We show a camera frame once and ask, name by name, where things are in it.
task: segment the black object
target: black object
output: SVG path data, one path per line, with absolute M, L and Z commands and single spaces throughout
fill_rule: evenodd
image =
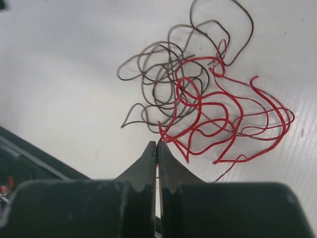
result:
M 22 161 L 19 166 L 32 174 L 3 212 L 1 238 L 314 237 L 288 187 L 205 183 L 183 167 L 164 142 L 156 147 L 151 141 L 118 178 L 100 181 L 88 179 L 3 128 L 0 149 L 0 161 Z M 157 165 L 162 221 L 155 218 Z M 49 176 L 54 179 L 38 180 Z
M 4 0 L 0 0 L 0 10 L 7 9 L 7 5 L 5 4 Z

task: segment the white surface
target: white surface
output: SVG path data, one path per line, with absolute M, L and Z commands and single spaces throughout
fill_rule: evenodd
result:
M 120 129 L 143 98 L 140 81 L 122 82 L 116 69 L 151 42 L 165 40 L 172 25 L 189 23 L 191 0 L 9 2 L 11 11 L 0 13 L 0 124 L 91 178 L 116 177 L 149 140 L 158 140 L 142 124 Z M 199 16 L 227 24 L 234 50 L 248 33 L 247 19 L 228 1 L 210 2 Z M 317 1 L 240 3 L 254 18 L 255 34 L 228 74 L 246 80 L 260 75 L 259 85 L 296 120 L 275 150 L 235 166 L 223 180 L 288 184 L 317 233 Z M 221 166 L 204 156 L 188 167 L 208 181 Z

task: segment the red wire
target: red wire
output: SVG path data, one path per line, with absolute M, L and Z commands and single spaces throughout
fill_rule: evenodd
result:
M 177 99 L 175 100 L 174 103 L 174 116 L 173 119 L 171 120 L 169 126 L 164 130 L 161 126 L 161 123 L 158 123 L 158 128 L 159 128 L 159 132 L 161 135 L 161 138 L 159 140 L 162 141 L 166 141 L 166 143 L 170 143 L 173 142 L 175 144 L 175 146 L 179 149 L 179 151 L 182 153 L 182 155 L 184 156 L 185 160 L 187 163 L 189 163 L 189 155 L 201 155 L 203 153 L 205 153 L 206 151 L 210 150 L 212 147 L 216 146 L 216 145 L 220 145 L 223 143 L 226 143 L 229 141 L 229 144 L 225 147 L 225 149 L 223 150 L 223 152 L 221 153 L 221 155 L 218 157 L 217 160 L 215 160 L 213 163 L 217 164 L 217 163 L 232 163 L 232 165 L 229 167 L 229 169 L 227 171 L 225 171 L 221 176 L 219 176 L 215 181 L 220 180 L 225 174 L 227 174 L 236 163 L 245 163 L 247 161 L 250 161 L 260 155 L 263 155 L 271 150 L 273 150 L 282 140 L 283 136 L 288 132 L 291 123 L 294 121 L 295 119 L 295 115 L 293 112 L 291 112 L 289 109 L 285 108 L 274 96 L 272 96 L 271 94 L 267 93 L 266 91 L 256 87 L 254 85 L 254 81 L 258 78 L 258 76 L 254 76 L 253 78 L 250 79 L 249 84 L 238 81 L 236 79 L 232 79 L 229 78 L 227 76 L 225 76 L 225 66 L 223 63 L 223 59 L 225 58 L 225 54 L 226 54 L 226 50 L 227 50 L 227 42 L 225 39 L 221 40 L 219 45 L 218 45 L 218 49 L 220 49 L 221 44 L 224 44 L 224 56 L 222 57 L 222 60 L 219 59 L 219 50 L 216 53 L 215 57 L 212 56 L 207 56 L 207 57 L 195 57 L 195 58 L 189 58 L 186 59 L 185 61 L 183 61 L 181 63 L 181 65 L 177 68 L 177 70 L 175 71 L 175 78 L 177 79 L 178 83 L 176 85 L 176 96 Z M 220 91 L 215 91 L 212 93 L 208 93 L 206 95 L 200 95 L 198 86 L 194 83 L 193 80 L 191 80 L 189 77 L 182 77 L 179 78 L 178 77 L 178 72 L 180 70 L 180 68 L 189 63 L 189 62 L 193 62 L 193 61 L 198 61 L 198 60 L 213 60 L 216 64 L 214 67 L 210 67 L 209 71 L 211 72 L 211 74 L 214 76 L 214 81 L 216 86 L 220 89 Z M 221 66 L 221 73 L 216 73 L 215 72 L 215 68 L 220 65 Z M 264 105 L 262 105 L 260 102 L 258 102 L 257 100 L 254 100 L 252 98 L 247 98 L 247 97 L 238 97 L 235 96 L 229 92 L 227 92 L 225 89 L 223 89 L 219 82 L 217 81 L 218 78 L 221 78 L 222 80 L 227 80 L 229 82 L 233 82 L 233 83 L 238 83 L 238 84 L 242 84 L 244 86 L 250 87 L 259 97 L 261 97 L 263 100 L 266 101 L 266 103 L 268 105 L 270 105 L 271 109 L 267 110 L 265 108 Z M 193 88 L 196 91 L 196 96 L 194 96 L 193 94 L 191 94 L 190 92 L 188 92 L 184 87 L 182 87 L 182 82 L 186 80 L 188 81 L 188 83 L 193 86 Z M 187 96 L 189 96 L 189 98 L 191 98 L 192 100 L 194 100 L 196 103 L 190 103 L 188 102 L 187 99 L 182 98 L 181 94 L 185 93 Z M 231 99 L 234 104 L 238 107 L 239 109 L 239 113 L 240 115 L 237 116 L 234 120 L 230 120 L 229 119 L 229 110 L 227 108 L 227 106 L 223 103 L 218 103 L 218 102 L 203 102 L 203 99 L 211 99 L 213 96 L 215 95 L 224 95 L 226 97 L 228 97 L 229 99 Z M 258 106 L 260 106 L 263 111 L 262 112 L 258 112 L 258 113 L 251 113 L 251 114 L 245 114 L 242 105 L 239 103 L 238 100 L 250 100 L 253 103 L 257 104 Z M 176 120 L 177 117 L 177 104 L 178 103 L 182 103 L 185 106 L 188 107 L 193 107 L 195 108 L 198 113 L 197 113 L 197 117 L 195 119 L 195 121 L 189 126 L 187 127 L 185 130 L 181 131 L 180 133 L 178 133 L 177 135 L 171 136 L 168 134 L 168 131 L 170 130 L 171 126 L 173 125 L 174 121 Z M 211 119 L 209 118 L 206 114 L 204 114 L 202 112 L 202 108 L 203 106 L 218 106 L 221 107 L 224 112 L 225 112 L 225 117 L 224 118 L 215 118 L 215 119 Z M 285 118 L 283 117 L 281 111 L 284 111 L 286 113 L 286 117 L 287 119 L 285 120 Z M 278 125 L 274 125 L 274 126 L 269 126 L 269 113 L 275 113 L 277 114 L 280 124 Z M 261 126 L 245 126 L 243 128 L 240 129 L 240 125 L 242 123 L 243 118 L 245 117 L 254 117 L 254 116 L 259 116 L 259 115 L 263 115 L 265 114 L 266 117 L 266 122 L 265 122 L 265 126 L 261 127 Z M 207 121 L 205 122 L 201 122 L 199 123 L 201 117 L 204 117 L 205 119 L 207 119 Z M 217 122 L 223 121 L 223 125 L 220 126 Z M 203 125 L 207 125 L 212 123 L 213 125 L 216 125 L 219 129 L 212 133 L 212 134 L 206 134 L 204 133 L 200 127 Z M 270 129 L 274 129 L 274 128 L 282 128 L 281 133 L 276 136 L 276 137 L 270 137 L 270 138 L 262 138 L 262 137 L 256 137 L 257 135 L 261 135 L 264 132 L 266 132 L 267 130 Z M 243 131 L 248 129 L 248 128 L 254 128 L 254 129 L 258 129 L 259 132 L 253 133 L 253 134 L 246 134 Z M 210 145 L 208 145 L 207 147 L 205 147 L 203 150 L 199 151 L 199 152 L 193 152 L 190 147 L 192 144 L 192 137 L 193 134 L 195 132 L 199 132 L 202 136 L 206 137 L 206 138 L 211 138 L 214 136 L 219 135 L 221 132 L 229 132 L 231 133 L 231 135 L 223 140 L 214 142 Z M 187 145 L 184 145 L 182 142 L 180 142 L 180 138 L 183 137 L 184 135 L 186 135 L 187 133 L 189 133 L 189 137 L 187 140 Z M 241 154 L 239 155 L 236 159 L 224 159 L 224 156 L 226 155 L 226 153 L 228 152 L 228 150 L 231 148 L 231 146 L 234 144 L 235 140 L 237 137 L 249 137 L 252 139 L 256 139 L 256 140 L 261 140 L 261 141 L 274 141 L 274 143 L 272 145 L 270 145 L 269 147 L 267 147 L 266 149 L 257 152 L 256 154 L 250 156 L 250 157 L 246 157 L 245 155 Z

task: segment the wire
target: wire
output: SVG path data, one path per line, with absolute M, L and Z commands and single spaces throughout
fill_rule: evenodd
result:
M 191 4 L 189 25 L 178 24 L 171 27 L 167 34 L 167 41 L 158 41 L 148 45 L 139 54 L 132 56 L 118 68 L 117 76 L 123 81 L 141 78 L 141 91 L 146 101 L 146 105 L 136 103 L 130 108 L 121 128 L 133 123 L 145 123 L 151 132 L 160 134 L 158 144 L 162 140 L 166 143 L 173 143 L 184 156 L 187 163 L 189 163 L 190 155 L 199 156 L 215 146 L 224 146 L 222 153 L 216 160 L 213 161 L 213 163 L 231 163 L 231 165 L 215 180 L 219 181 L 237 163 L 248 162 L 273 150 L 288 132 L 291 123 L 295 119 L 295 115 L 289 109 L 285 108 L 273 95 L 260 89 L 254 84 L 255 80 L 258 79 L 258 76 L 252 77 L 249 80 L 249 83 L 226 76 L 226 67 L 231 66 L 237 60 L 241 52 L 249 44 L 254 33 L 254 22 L 248 11 L 236 0 L 231 0 L 231 2 L 245 13 L 249 19 L 251 28 L 246 42 L 232 60 L 230 62 L 226 62 L 225 58 L 232 41 L 230 33 L 219 21 L 215 19 L 209 19 L 199 24 L 194 24 L 193 15 L 198 1 L 199 0 L 194 0 Z M 226 35 L 226 38 L 221 39 L 220 42 L 216 44 L 213 37 L 202 30 L 203 26 L 206 27 L 209 24 L 216 24 Z M 180 47 L 176 43 L 172 42 L 171 39 L 172 34 L 178 28 L 190 29 L 183 47 Z M 213 49 L 215 49 L 214 56 L 199 57 L 188 50 L 194 34 L 204 37 L 211 43 Z M 150 64 L 151 60 L 161 58 L 161 55 L 165 56 L 166 59 L 160 63 Z M 136 62 L 136 67 L 138 69 L 137 74 L 130 78 L 122 77 L 122 69 L 126 68 L 127 65 L 133 61 Z M 199 73 L 185 73 L 185 69 L 188 69 L 189 66 L 193 65 L 198 67 Z M 208 93 L 209 87 L 212 84 L 212 78 L 216 88 L 212 92 Z M 234 95 L 222 87 L 220 83 L 221 81 L 230 83 L 232 87 L 237 85 L 247 87 L 251 89 L 254 97 L 251 98 Z M 159 85 L 165 85 L 168 87 L 166 91 L 169 91 L 169 94 L 164 100 L 159 97 Z M 147 87 L 152 87 L 152 94 L 150 96 L 146 94 Z M 228 102 L 231 102 L 233 108 L 237 109 L 235 113 L 237 113 L 238 116 L 232 118 L 231 115 L 233 110 L 229 109 L 225 103 L 213 100 L 216 96 L 221 96 Z M 246 113 L 246 109 L 243 107 L 242 103 L 244 101 L 252 102 L 258 106 L 261 111 Z M 136 107 L 142 108 L 140 118 L 137 120 L 130 120 L 129 117 Z M 208 107 L 209 111 L 212 110 L 213 107 L 221 108 L 224 112 L 224 116 L 217 117 L 213 115 L 212 117 L 209 117 L 203 110 L 203 108 L 206 107 Z M 160 121 L 151 120 L 150 109 L 152 108 L 158 109 L 161 115 L 165 118 Z M 181 122 L 184 118 L 188 118 L 188 116 L 192 113 L 196 115 L 196 118 L 189 126 L 179 132 L 170 132 L 171 128 L 175 128 L 175 125 Z M 257 116 L 264 116 L 264 126 L 243 124 L 245 119 L 253 119 Z M 272 125 L 272 117 L 276 116 L 278 118 L 278 123 Z M 203 126 L 216 126 L 217 130 L 208 134 L 204 132 Z M 277 136 L 265 136 L 267 134 L 266 132 L 271 132 L 274 129 L 280 130 Z M 205 141 L 210 141 L 207 146 L 199 151 L 192 148 L 193 136 L 195 133 L 202 135 Z M 228 151 L 232 148 L 239 137 L 272 142 L 272 144 L 251 156 L 240 154 L 236 158 L 227 158 Z
M 201 27 L 208 26 L 209 24 L 216 24 L 217 26 L 219 26 L 219 28 L 227 35 L 226 43 L 228 47 L 231 43 L 231 36 L 229 31 L 219 21 L 215 19 L 210 19 L 195 25 L 193 23 L 193 12 L 194 12 L 194 7 L 197 1 L 198 0 L 195 0 L 191 4 L 190 13 L 189 13 L 190 25 L 178 24 L 171 27 L 171 29 L 168 31 L 168 34 L 167 34 L 167 41 L 158 41 L 148 45 L 139 54 L 130 57 L 118 68 L 117 76 L 119 79 L 123 81 L 129 81 L 129 80 L 134 80 L 136 78 L 141 78 L 141 90 L 142 90 L 143 97 L 147 103 L 146 106 L 143 105 L 142 103 L 134 104 L 129 110 L 123 124 L 121 125 L 121 128 L 124 128 L 125 126 L 129 124 L 133 124 L 133 123 L 145 123 L 151 132 L 159 133 L 159 131 L 157 130 L 158 128 L 157 120 L 151 120 L 149 117 L 149 110 L 151 108 L 158 109 L 160 113 L 166 117 L 165 120 L 161 121 L 162 127 L 167 127 L 170 124 L 174 116 L 173 110 L 174 110 L 174 103 L 176 100 L 175 87 L 177 84 L 177 79 L 175 78 L 175 70 L 176 69 L 180 70 L 182 76 L 184 76 L 184 69 L 182 66 L 180 67 L 180 65 L 182 65 L 182 62 L 184 62 L 185 60 L 195 56 L 194 54 L 188 52 L 188 46 L 194 34 L 198 34 L 211 42 L 211 44 L 213 45 L 213 47 L 215 48 L 217 52 L 217 58 L 222 59 L 223 55 L 225 54 L 224 51 L 222 52 L 219 51 L 219 48 L 217 47 L 214 40 L 207 34 L 207 32 L 202 31 Z M 251 23 L 251 32 L 249 34 L 248 40 L 245 42 L 243 47 L 238 51 L 238 53 L 234 56 L 233 60 L 230 63 L 225 65 L 232 65 L 234 63 L 234 61 L 238 58 L 240 53 L 245 49 L 246 45 L 249 43 L 254 31 L 254 23 L 250 14 L 237 1 L 235 0 L 231 0 L 231 1 L 235 3 L 235 5 L 237 5 L 248 16 Z M 171 40 L 171 35 L 173 34 L 173 32 L 176 29 L 181 27 L 191 29 L 183 48 L 181 48 L 180 46 L 178 46 L 176 43 L 172 42 Z M 167 55 L 166 61 L 149 65 L 149 62 L 151 61 L 151 59 L 155 57 L 159 57 L 161 54 Z M 139 73 L 137 73 L 135 76 L 130 78 L 122 77 L 121 71 L 133 61 L 136 61 L 136 66 Z M 196 60 L 192 60 L 191 63 L 200 68 L 200 73 L 198 75 L 189 76 L 189 78 L 191 78 L 192 80 L 195 80 L 196 82 L 200 84 L 200 94 L 203 95 L 207 91 L 210 85 L 210 82 L 211 82 L 210 74 L 208 72 L 208 69 L 205 68 L 201 63 L 197 62 Z M 155 76 L 151 77 L 150 74 L 153 73 L 154 70 L 156 70 L 157 73 L 155 74 Z M 169 95 L 167 95 L 166 100 L 159 98 L 158 85 L 165 85 L 169 87 L 170 93 Z M 145 88 L 148 86 L 152 87 L 152 95 L 150 98 L 145 93 L 146 91 Z M 181 85 L 181 90 L 184 90 L 188 86 L 189 86 L 189 83 L 184 82 L 183 85 Z M 182 108 L 178 110 L 178 114 L 176 116 L 176 120 L 173 121 L 173 125 L 178 124 L 181 120 L 183 120 L 189 114 L 193 113 L 195 110 L 193 108 L 188 108 L 184 105 L 181 105 L 179 104 L 179 102 L 177 103 L 177 105 L 181 106 Z M 130 115 L 132 114 L 132 112 L 137 106 L 142 108 L 140 119 L 129 121 Z

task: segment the tangled wire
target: tangled wire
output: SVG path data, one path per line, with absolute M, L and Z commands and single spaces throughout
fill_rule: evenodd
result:
M 190 25 L 179 24 L 173 26 L 168 32 L 167 41 L 155 42 L 145 47 L 140 54 L 131 57 L 118 68 L 117 76 L 121 80 L 128 81 L 139 77 L 141 78 L 142 94 L 145 101 L 147 102 L 146 106 L 141 103 L 134 104 L 129 110 L 128 115 L 124 120 L 121 128 L 132 123 L 147 124 L 148 129 L 151 132 L 159 133 L 161 135 L 160 141 L 164 140 L 166 141 L 166 143 L 174 143 L 175 146 L 183 154 L 187 162 L 189 162 L 189 155 L 201 155 L 214 146 L 226 144 L 225 149 L 222 151 L 218 159 L 215 160 L 213 163 L 232 163 L 232 165 L 226 172 L 224 172 L 220 177 L 216 179 L 216 181 L 218 181 L 229 170 L 231 170 L 236 163 L 244 163 L 250 161 L 274 149 L 289 130 L 290 124 L 294 121 L 295 116 L 289 109 L 285 108 L 282 103 L 279 102 L 274 96 L 254 85 L 254 81 L 258 78 L 258 76 L 254 76 L 253 78 L 251 78 L 248 84 L 239 80 L 229 78 L 225 75 L 225 68 L 232 65 L 236 61 L 236 59 L 245 49 L 253 35 L 253 19 L 245 10 L 245 8 L 242 7 L 242 5 L 236 0 L 231 0 L 249 18 L 251 31 L 247 41 L 238 51 L 238 53 L 233 57 L 233 60 L 231 62 L 225 62 L 224 59 L 227 53 L 227 49 L 230 45 L 230 34 L 220 22 L 214 19 L 204 21 L 197 25 L 193 23 L 193 9 L 198 1 L 199 0 L 194 0 L 191 5 Z M 206 32 L 201 29 L 202 26 L 210 23 L 215 23 L 226 34 L 226 39 L 222 39 L 218 45 Z M 180 27 L 191 29 L 183 48 L 171 41 L 172 32 Z M 212 46 L 216 50 L 215 56 L 196 57 L 194 54 L 189 54 L 186 56 L 186 54 L 188 54 L 187 48 L 189 42 L 194 33 L 205 37 L 209 42 L 211 42 Z M 158 56 L 161 53 L 167 53 L 167 60 L 148 66 L 148 62 L 150 61 L 150 59 L 152 57 Z M 140 73 L 131 78 L 122 78 L 120 76 L 122 68 L 124 68 L 133 60 L 136 60 L 137 67 Z M 200 68 L 200 73 L 191 76 L 189 75 L 189 73 L 185 73 L 184 66 L 188 66 L 189 64 L 194 64 L 195 66 L 198 66 Z M 217 90 L 214 90 L 211 93 L 207 93 L 212 78 L 215 85 L 217 86 Z M 264 100 L 264 103 L 260 103 L 258 100 L 250 97 L 241 97 L 229 93 L 220 85 L 220 80 L 225 80 L 232 84 L 243 85 L 245 87 L 251 88 L 257 97 L 260 97 L 262 100 Z M 170 87 L 170 94 L 165 100 L 161 99 L 158 96 L 159 85 L 168 85 Z M 151 99 L 146 95 L 145 86 L 152 86 Z M 228 106 L 226 106 L 225 103 L 213 102 L 212 98 L 216 95 L 225 97 L 228 101 L 233 103 L 234 107 L 238 109 L 238 116 L 236 116 L 235 118 L 230 117 Z M 257 106 L 260 106 L 262 110 L 255 113 L 245 113 L 245 109 L 243 108 L 241 102 L 246 100 L 256 104 Z M 141 111 L 141 119 L 128 122 L 128 118 L 136 106 L 140 106 L 143 108 Z M 208 110 L 211 110 L 210 106 L 220 107 L 224 112 L 224 117 L 213 116 L 211 118 L 207 116 L 206 113 L 203 112 L 203 108 L 208 107 Z M 150 120 L 150 108 L 158 109 L 160 113 L 165 116 L 165 120 Z M 187 128 L 183 129 L 181 132 L 176 133 L 175 135 L 168 134 L 172 127 L 174 127 L 184 118 L 187 118 L 188 115 L 194 112 L 196 115 L 196 119 L 193 123 L 191 123 Z M 278 117 L 278 124 L 271 125 L 270 119 L 272 118 L 272 116 L 270 116 L 270 114 L 275 114 L 275 116 Z M 252 118 L 259 115 L 265 116 L 265 126 L 242 126 L 243 119 Z M 213 133 L 206 133 L 202 130 L 202 127 L 206 125 L 216 126 L 217 130 Z M 279 135 L 274 137 L 263 136 L 265 132 L 275 128 L 281 128 L 281 132 L 279 133 Z M 248 129 L 256 130 L 256 132 L 246 133 L 245 131 Z M 197 152 L 193 151 L 191 148 L 192 139 L 195 132 L 198 132 L 199 134 L 204 136 L 206 140 L 220 135 L 222 132 L 226 132 L 227 134 L 224 139 L 213 142 L 201 151 Z M 181 138 L 185 137 L 186 143 L 181 142 Z M 233 159 L 224 158 L 228 150 L 236 141 L 237 137 L 247 137 L 260 141 L 272 141 L 273 143 L 266 149 L 257 152 L 249 157 L 241 154 L 237 156 L 237 158 Z

